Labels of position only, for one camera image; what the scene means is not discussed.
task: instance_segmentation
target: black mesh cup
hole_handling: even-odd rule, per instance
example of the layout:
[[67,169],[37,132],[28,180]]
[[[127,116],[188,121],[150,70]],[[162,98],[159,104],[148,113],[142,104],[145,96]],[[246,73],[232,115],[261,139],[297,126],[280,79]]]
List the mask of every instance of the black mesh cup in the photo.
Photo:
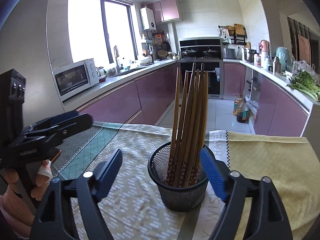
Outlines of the black mesh cup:
[[[212,151],[204,146],[210,154]],[[208,178],[202,165],[198,171],[197,184],[191,187],[175,188],[165,184],[170,157],[170,142],[160,146],[150,156],[148,172],[154,183],[157,184],[163,204],[175,212],[188,212],[204,199]]]

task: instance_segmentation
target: kitchen sink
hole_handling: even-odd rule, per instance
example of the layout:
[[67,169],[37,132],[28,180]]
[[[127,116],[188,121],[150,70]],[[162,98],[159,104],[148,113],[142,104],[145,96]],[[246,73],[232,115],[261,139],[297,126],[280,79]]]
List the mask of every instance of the kitchen sink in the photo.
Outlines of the kitchen sink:
[[133,68],[133,69],[129,69],[129,70],[124,71],[124,72],[122,72],[122,73],[116,74],[116,75],[114,75],[114,76],[112,76],[112,77],[118,77],[118,76],[127,75],[127,74],[129,74],[129,73],[135,72],[135,71],[137,71],[137,70],[140,70],[140,69],[143,69],[143,68],[146,68],[146,67],[147,67],[147,66],[142,66],[142,67],[136,67],[136,68]]

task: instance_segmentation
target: water heater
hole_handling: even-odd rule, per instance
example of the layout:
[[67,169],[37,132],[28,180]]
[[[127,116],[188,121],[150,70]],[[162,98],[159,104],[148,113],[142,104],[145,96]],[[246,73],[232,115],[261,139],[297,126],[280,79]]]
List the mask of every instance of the water heater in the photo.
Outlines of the water heater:
[[142,25],[144,30],[155,31],[156,30],[156,21],[153,14],[153,10],[144,7],[140,9]]

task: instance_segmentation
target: yellow cloth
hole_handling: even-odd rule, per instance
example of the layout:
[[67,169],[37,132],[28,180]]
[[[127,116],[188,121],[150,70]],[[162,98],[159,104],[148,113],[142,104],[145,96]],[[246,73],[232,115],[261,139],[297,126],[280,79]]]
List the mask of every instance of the yellow cloth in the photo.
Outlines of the yellow cloth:
[[[250,179],[272,179],[282,199],[294,240],[301,240],[320,212],[320,163],[304,137],[271,137],[228,132],[230,169]],[[246,201],[236,240],[242,240]]]

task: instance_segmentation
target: microwave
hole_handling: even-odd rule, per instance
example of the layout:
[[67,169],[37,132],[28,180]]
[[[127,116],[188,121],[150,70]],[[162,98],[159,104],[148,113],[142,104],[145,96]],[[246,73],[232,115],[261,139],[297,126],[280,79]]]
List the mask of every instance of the microwave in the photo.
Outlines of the microwave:
[[61,101],[99,83],[93,58],[58,67],[52,74]]

